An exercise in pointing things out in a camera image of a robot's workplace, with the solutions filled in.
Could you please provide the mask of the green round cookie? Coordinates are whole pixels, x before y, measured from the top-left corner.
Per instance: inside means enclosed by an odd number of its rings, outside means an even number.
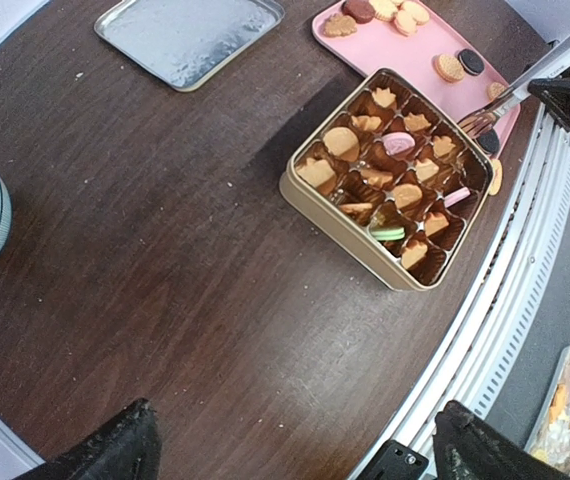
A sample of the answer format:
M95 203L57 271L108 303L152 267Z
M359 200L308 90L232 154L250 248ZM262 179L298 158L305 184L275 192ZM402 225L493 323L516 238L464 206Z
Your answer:
M380 242L394 242L405 238L403 227L373 228L369 230L371 236Z

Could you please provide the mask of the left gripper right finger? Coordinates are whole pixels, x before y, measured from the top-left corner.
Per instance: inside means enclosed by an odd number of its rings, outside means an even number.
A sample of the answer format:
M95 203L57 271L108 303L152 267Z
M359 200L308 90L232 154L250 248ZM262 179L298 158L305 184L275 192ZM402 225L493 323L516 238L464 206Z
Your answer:
M530 456L456 400L435 417L439 479L559 479L565 474Z

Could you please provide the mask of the metal tongs white handle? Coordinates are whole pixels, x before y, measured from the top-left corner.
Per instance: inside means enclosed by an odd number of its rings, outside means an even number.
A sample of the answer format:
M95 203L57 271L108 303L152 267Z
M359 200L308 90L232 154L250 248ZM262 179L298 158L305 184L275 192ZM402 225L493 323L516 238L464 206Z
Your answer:
M485 107L468 114L459 127L472 139L491 130L512 108L530 96L528 85L535 79L557 77L570 67L570 35L510 84Z

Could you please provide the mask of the pink round cookie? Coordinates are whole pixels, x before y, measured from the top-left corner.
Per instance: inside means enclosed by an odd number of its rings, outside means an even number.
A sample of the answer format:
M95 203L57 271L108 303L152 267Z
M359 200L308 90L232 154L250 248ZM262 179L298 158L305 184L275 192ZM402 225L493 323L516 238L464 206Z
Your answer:
M465 200L471 195L471 191L467 187L461 187L447 196L444 197L444 206L450 208L457 204L458 202Z
M416 145L413 136L406 132L392 132L385 134L381 137L381 142L386 154L391 157L405 155Z

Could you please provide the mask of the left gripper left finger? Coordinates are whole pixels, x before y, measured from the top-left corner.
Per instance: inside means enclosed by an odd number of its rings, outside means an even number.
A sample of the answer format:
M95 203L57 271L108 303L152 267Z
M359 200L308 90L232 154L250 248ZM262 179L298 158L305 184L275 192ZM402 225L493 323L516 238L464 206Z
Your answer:
M156 479L161 438L156 412L139 398L79 444L22 474L22 479Z

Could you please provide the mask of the plain round tan cookie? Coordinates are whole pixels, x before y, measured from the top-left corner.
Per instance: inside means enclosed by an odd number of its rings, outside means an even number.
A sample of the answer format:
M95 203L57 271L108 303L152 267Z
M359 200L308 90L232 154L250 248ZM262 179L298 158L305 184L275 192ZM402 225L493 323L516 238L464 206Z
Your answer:
M334 127L322 137L329 153L346 161L356 162L360 154L360 142L357 135L348 127Z

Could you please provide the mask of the clock face round cookie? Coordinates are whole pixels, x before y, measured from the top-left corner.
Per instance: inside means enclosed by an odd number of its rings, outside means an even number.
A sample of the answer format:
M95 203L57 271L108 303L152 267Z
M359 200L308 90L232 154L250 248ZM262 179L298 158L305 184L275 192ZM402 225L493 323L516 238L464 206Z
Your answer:
M488 189L488 195L496 196L499 193L502 186L503 166L501 160L498 158L492 158L490 160L490 164L493 171L493 178Z

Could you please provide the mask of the silver tin lid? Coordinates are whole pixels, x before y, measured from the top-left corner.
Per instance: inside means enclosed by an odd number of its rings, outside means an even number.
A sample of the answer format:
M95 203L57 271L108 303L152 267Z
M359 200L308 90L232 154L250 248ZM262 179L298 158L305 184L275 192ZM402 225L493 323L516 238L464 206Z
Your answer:
M280 24L276 1L121 1L94 31L178 92L200 88Z

